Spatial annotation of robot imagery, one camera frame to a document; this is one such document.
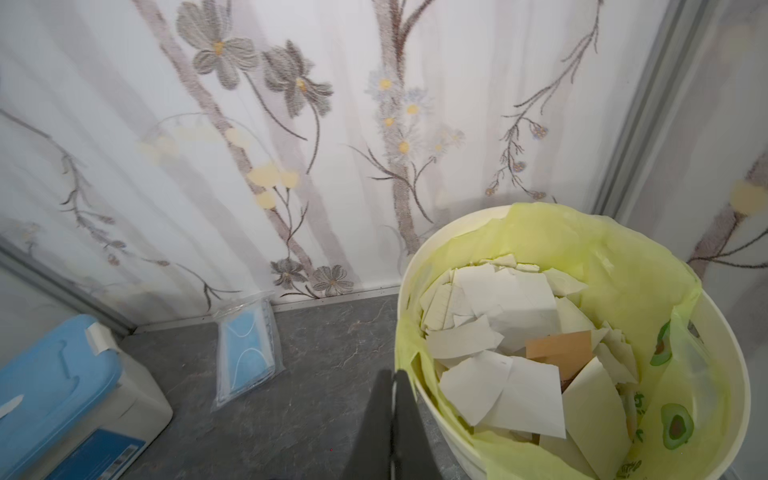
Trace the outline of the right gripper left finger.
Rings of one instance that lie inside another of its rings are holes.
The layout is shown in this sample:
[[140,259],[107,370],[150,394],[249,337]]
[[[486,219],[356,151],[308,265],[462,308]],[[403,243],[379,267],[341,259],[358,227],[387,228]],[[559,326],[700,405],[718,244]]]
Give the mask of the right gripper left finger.
[[376,377],[360,429],[342,479],[390,479],[392,452],[393,373]]

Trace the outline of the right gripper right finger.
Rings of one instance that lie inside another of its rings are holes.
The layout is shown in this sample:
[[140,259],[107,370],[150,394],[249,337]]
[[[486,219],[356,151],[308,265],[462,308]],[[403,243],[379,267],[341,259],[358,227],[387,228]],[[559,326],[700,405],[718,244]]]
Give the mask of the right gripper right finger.
[[394,478],[442,478],[404,370],[394,375]]

